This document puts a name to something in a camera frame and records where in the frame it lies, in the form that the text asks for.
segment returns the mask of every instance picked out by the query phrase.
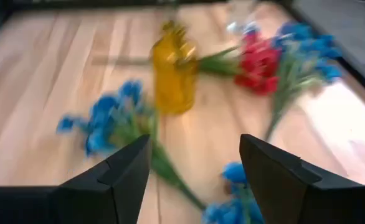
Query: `green leaf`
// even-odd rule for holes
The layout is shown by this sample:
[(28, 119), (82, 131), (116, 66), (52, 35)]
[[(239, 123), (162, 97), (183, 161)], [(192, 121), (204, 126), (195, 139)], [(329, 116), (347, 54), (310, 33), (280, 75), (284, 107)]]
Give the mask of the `green leaf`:
[(286, 53), (278, 68), (278, 87), (273, 94), (273, 108), (270, 124), (264, 135), (264, 140), (269, 142), (272, 133), (282, 119), (290, 103), (298, 96), (298, 74), (301, 60), (297, 60), (292, 53)]
[(239, 48), (239, 46), (230, 47), (230, 48), (225, 49), (225, 50), (223, 50), (223, 51), (221, 51), (219, 53), (205, 56), (205, 57), (201, 58), (201, 60), (203, 60), (203, 59), (209, 59), (209, 58), (215, 58), (215, 57), (224, 57), (226, 54), (229, 54), (229, 53), (237, 50), (238, 48)]
[(251, 224), (252, 219), (250, 217), (250, 209), (249, 209), (249, 201), (252, 198), (251, 190), (245, 188), (244, 185), (238, 186), (239, 190), (239, 199), (242, 202), (242, 215), (244, 216), (244, 223)]

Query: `wooden surface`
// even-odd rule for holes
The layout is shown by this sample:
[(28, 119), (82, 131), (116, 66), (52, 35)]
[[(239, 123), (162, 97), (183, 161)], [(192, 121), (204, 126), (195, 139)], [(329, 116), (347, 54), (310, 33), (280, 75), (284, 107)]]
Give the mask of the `wooden surface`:
[[(208, 54), (234, 45), (223, 4), (185, 6), (179, 17)], [(264, 36), (289, 17), (276, 5), (255, 13)], [(147, 57), (159, 37), (162, 10), (62, 11), (15, 16), (0, 35), (0, 185), (60, 184), (101, 161), (86, 158), (79, 133), (55, 134), (64, 113), (87, 115), (104, 92), (143, 80), (150, 67), (95, 65), (99, 56)], [(161, 118), (160, 140), (177, 169), (205, 202), (222, 202), (220, 173), (239, 160), (239, 136), (261, 138), (269, 97), (201, 76), (192, 110)], [(272, 144), (365, 184), (365, 90), (349, 75), (305, 93), (278, 126)], [(201, 213), (150, 175), (138, 223), (200, 223)]]

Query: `flower stem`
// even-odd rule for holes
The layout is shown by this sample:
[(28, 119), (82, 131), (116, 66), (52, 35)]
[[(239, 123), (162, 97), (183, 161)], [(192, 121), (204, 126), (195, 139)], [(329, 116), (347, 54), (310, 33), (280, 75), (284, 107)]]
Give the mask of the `flower stem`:
[(180, 190), (197, 208), (200, 210), (206, 209), (206, 205), (193, 194), (182, 178), (180, 178), (162, 145), (158, 142), (153, 144), (152, 169), (167, 184)]
[(242, 186), (239, 187), (240, 200), (242, 202), (242, 210), (245, 224), (251, 224), (252, 219), (250, 217), (249, 200), (250, 193), (249, 189), (245, 189)]
[(283, 113), (281, 110), (273, 112), (271, 122), (268, 125), (267, 132), (265, 133), (265, 136), (264, 136), (264, 141), (266, 141), (266, 142), (270, 141), (271, 136), (272, 136), (275, 128), (277, 127), (277, 124), (279, 123), (279, 121), (282, 118), (282, 115), (283, 115)]

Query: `red flower bunch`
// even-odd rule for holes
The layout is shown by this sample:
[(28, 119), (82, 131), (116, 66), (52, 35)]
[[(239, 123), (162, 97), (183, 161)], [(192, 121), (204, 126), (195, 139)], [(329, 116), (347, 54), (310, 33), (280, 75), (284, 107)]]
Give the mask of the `red flower bunch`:
[(235, 76), (237, 85), (251, 89), (259, 95), (277, 90), (279, 51), (271, 46), (270, 40), (260, 40), (257, 32), (245, 36), (245, 48), (240, 66), (243, 74)]

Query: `flower bouquet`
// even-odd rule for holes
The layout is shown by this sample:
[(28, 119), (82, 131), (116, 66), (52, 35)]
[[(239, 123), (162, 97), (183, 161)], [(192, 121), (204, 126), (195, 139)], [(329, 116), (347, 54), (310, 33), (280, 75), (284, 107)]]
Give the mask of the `flower bouquet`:
[(333, 46), (333, 36), (315, 37), (310, 27), (287, 23), (273, 40), (281, 52), (277, 70), (277, 90), (273, 94), (272, 119), (264, 140), (269, 141), (276, 125), (300, 93), (315, 83), (334, 82), (341, 76), (340, 69), (328, 60), (340, 56)]
[(58, 133), (68, 133), (76, 127), (87, 134), (86, 155), (110, 154), (133, 142), (143, 134), (152, 139), (151, 168), (170, 186), (182, 192), (197, 208), (202, 203), (180, 178), (163, 146), (157, 140), (156, 110), (142, 94), (139, 81), (128, 81), (116, 92), (103, 95), (91, 108), (90, 119), (65, 115), (57, 127)]
[(241, 73), (235, 76), (235, 83), (258, 95), (267, 95), (277, 90), (279, 51), (270, 40), (261, 40), (253, 30), (245, 35), (244, 49), (240, 61)]
[(237, 162), (227, 164), (222, 173), (228, 181), (232, 199), (223, 204), (209, 205), (203, 214), (208, 224), (261, 224), (264, 223), (260, 208), (246, 179), (244, 167)]

